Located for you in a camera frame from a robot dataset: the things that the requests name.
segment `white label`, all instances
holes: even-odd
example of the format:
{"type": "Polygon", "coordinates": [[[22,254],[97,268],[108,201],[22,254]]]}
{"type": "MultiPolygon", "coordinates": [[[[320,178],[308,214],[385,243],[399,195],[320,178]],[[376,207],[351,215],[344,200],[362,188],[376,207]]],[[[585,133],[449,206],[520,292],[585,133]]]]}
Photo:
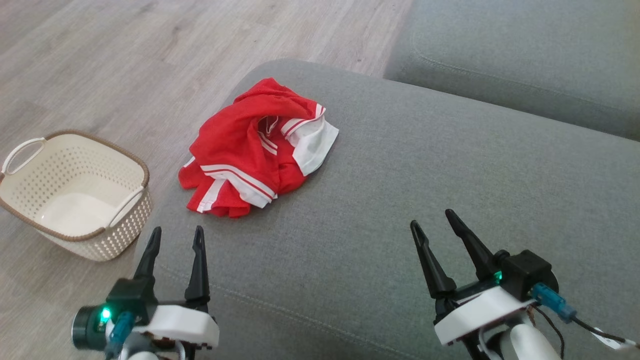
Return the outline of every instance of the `white label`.
{"type": "Polygon", "coordinates": [[[596,339],[602,341],[602,343],[604,345],[607,345],[608,347],[612,348],[613,350],[617,350],[617,349],[622,347],[622,345],[620,343],[618,343],[616,340],[603,338],[602,336],[594,334],[594,333],[591,333],[591,335],[595,336],[596,339]]]}

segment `brown basket rim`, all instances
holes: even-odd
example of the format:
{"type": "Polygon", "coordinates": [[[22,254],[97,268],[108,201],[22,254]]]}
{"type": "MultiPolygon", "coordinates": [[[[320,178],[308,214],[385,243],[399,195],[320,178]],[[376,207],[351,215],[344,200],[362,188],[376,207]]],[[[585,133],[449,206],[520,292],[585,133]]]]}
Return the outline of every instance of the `brown basket rim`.
{"type": "MultiPolygon", "coordinates": [[[[55,133],[49,134],[49,135],[45,136],[44,138],[45,138],[45,140],[50,140],[50,139],[53,139],[53,138],[55,138],[57,136],[61,136],[61,135],[82,136],[82,137],[87,138],[89,140],[93,140],[95,142],[101,143],[102,145],[110,147],[113,150],[118,151],[119,153],[127,156],[129,159],[132,159],[138,165],[140,165],[140,167],[144,171],[145,177],[142,179],[141,186],[145,188],[145,191],[148,191],[147,185],[149,184],[149,169],[147,168],[147,164],[145,164],[144,161],[142,161],[139,157],[135,156],[131,152],[121,148],[120,146],[117,146],[116,144],[114,144],[114,143],[112,143],[110,141],[107,141],[105,139],[99,138],[99,137],[97,137],[95,135],[91,135],[89,133],[85,133],[84,131],[72,130],[72,129],[61,130],[61,131],[56,131],[55,133]]],[[[3,179],[4,179],[4,174],[0,174],[0,184],[2,183],[3,179]]],[[[138,202],[140,200],[142,200],[143,197],[144,197],[144,193],[142,193],[142,196],[140,197],[140,199],[138,199],[138,202]]],[[[60,240],[63,240],[63,241],[78,242],[78,241],[91,240],[92,238],[102,234],[106,230],[104,227],[100,227],[96,231],[94,231],[92,233],[89,233],[89,234],[86,234],[86,235],[67,236],[67,235],[64,235],[64,234],[60,234],[57,231],[53,231],[53,230],[49,229],[48,227],[44,227],[44,226],[36,223],[32,219],[24,216],[20,211],[17,211],[12,206],[7,204],[1,197],[0,197],[0,206],[2,206],[4,209],[9,211],[9,213],[11,213],[13,216],[19,218],[20,220],[22,220],[23,222],[27,223],[28,225],[33,226],[35,229],[37,229],[37,230],[39,230],[39,231],[41,231],[41,232],[43,232],[45,234],[54,236],[54,237],[56,237],[56,238],[58,238],[60,240]]]]}

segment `gray fabric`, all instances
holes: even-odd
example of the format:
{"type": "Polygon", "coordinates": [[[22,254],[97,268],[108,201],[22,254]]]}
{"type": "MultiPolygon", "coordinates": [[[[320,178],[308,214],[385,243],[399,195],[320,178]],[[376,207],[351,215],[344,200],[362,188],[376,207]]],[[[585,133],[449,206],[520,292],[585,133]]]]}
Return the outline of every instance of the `gray fabric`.
{"type": "MultiPolygon", "coordinates": [[[[192,192],[176,180],[138,242],[136,260],[163,227],[156,293],[179,299],[193,231],[204,226],[221,328],[211,358],[465,359],[462,345],[441,347],[435,336],[409,230],[417,219],[449,275],[471,282],[446,208],[492,250],[549,260],[585,321],[638,338],[640,143],[293,60],[261,65],[228,102],[272,76],[326,106],[340,129],[324,165],[239,220],[190,213],[192,192]]],[[[560,328],[567,359],[609,355],[576,326],[560,328]]]]}
{"type": "Polygon", "coordinates": [[[385,78],[640,140],[639,0],[414,0],[385,78]]]}

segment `robotic arm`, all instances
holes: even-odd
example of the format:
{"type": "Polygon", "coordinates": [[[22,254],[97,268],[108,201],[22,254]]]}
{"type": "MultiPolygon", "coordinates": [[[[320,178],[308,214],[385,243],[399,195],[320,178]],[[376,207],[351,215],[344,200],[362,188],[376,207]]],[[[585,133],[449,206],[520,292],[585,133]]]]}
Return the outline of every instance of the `robotic arm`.
{"type": "Polygon", "coordinates": [[[558,295],[550,263],[529,250],[514,256],[505,250],[492,254],[453,210],[445,215],[476,268],[477,281],[461,288],[440,266],[420,225],[415,220],[410,225],[429,294],[435,299],[433,323],[441,344],[460,341],[473,360],[559,360],[564,349],[558,355],[527,313],[544,305],[566,323],[576,322],[621,347],[639,347],[580,321],[558,295]]]}
{"type": "Polygon", "coordinates": [[[195,258],[184,301],[159,302],[154,295],[154,263],[162,230],[156,227],[133,279],[119,279],[104,304],[76,314],[72,341],[78,349],[104,351],[106,359],[158,360],[176,353],[194,360],[197,350],[218,346],[220,330],[209,315],[209,275],[202,227],[193,238],[195,258]]]}

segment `basket handle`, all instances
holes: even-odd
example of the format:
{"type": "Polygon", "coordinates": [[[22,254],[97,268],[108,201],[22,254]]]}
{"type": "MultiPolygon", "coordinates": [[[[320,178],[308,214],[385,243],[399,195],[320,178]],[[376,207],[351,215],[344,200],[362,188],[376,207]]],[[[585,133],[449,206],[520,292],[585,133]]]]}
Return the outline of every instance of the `basket handle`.
{"type": "Polygon", "coordinates": [[[118,216],[120,215],[120,213],[122,212],[122,210],[124,210],[124,208],[127,207],[127,205],[129,205],[129,203],[135,199],[142,191],[144,191],[145,187],[141,186],[137,189],[135,189],[135,191],[133,191],[132,193],[129,194],[129,196],[127,196],[121,203],[120,205],[118,205],[118,207],[116,208],[116,212],[113,215],[113,217],[111,218],[111,220],[107,223],[107,226],[105,227],[105,229],[109,229],[110,227],[112,227],[114,225],[114,222],[116,221],[116,219],[118,218],[118,216]]]}
{"type": "Polygon", "coordinates": [[[15,149],[11,150],[11,152],[9,153],[9,156],[7,156],[6,159],[4,160],[4,163],[2,164],[2,173],[4,175],[14,175],[16,172],[18,172],[18,170],[22,169],[24,165],[27,165],[29,161],[33,160],[33,158],[35,158],[36,155],[40,153],[40,151],[42,151],[42,149],[44,149],[44,144],[46,142],[47,140],[45,140],[45,138],[35,138],[35,139],[27,140],[22,144],[16,146],[15,149]],[[37,143],[37,142],[41,143],[42,146],[36,152],[34,152],[33,155],[31,155],[25,162],[20,164],[20,166],[17,167],[14,171],[9,172],[9,165],[11,164],[15,156],[18,155],[18,153],[21,150],[23,150],[25,147],[31,145],[32,143],[37,143]]]}

